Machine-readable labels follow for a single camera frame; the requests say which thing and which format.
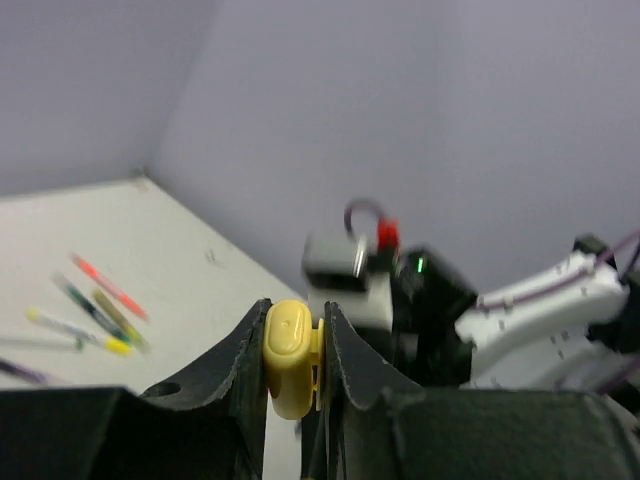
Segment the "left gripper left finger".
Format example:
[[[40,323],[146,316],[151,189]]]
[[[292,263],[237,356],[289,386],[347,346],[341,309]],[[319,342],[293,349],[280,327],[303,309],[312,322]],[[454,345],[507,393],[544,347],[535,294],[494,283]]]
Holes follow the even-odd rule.
[[[141,395],[168,414],[143,479],[260,479],[267,416],[262,342],[270,299],[223,340]]]

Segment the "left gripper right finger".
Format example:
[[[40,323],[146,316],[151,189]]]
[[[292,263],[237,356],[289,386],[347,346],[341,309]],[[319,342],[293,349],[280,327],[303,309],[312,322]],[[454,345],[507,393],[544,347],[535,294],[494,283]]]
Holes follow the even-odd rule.
[[[356,333],[342,308],[324,305],[320,413],[302,421],[303,479],[406,479],[403,403],[424,390]]]

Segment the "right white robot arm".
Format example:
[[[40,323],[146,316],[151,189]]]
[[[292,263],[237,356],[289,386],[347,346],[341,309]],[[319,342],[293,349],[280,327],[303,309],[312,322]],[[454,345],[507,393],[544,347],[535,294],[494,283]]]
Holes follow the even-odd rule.
[[[425,247],[392,278],[391,361],[423,386],[606,394],[639,369],[639,269],[575,240],[569,256],[480,295]]]

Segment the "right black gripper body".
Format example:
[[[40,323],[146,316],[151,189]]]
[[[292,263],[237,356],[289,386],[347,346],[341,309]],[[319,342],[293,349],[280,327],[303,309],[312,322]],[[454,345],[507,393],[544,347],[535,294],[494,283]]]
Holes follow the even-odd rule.
[[[454,266],[426,246],[399,257],[392,277],[395,366],[420,385],[470,380],[473,345],[455,331],[475,305],[475,289]]]

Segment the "yellow pen cap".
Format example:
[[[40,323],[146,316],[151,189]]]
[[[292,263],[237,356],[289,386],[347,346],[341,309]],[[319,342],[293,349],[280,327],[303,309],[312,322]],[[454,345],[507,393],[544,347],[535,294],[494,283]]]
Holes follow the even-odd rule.
[[[263,364],[277,415],[300,420],[323,403],[325,324],[294,299],[272,305],[266,315]]]

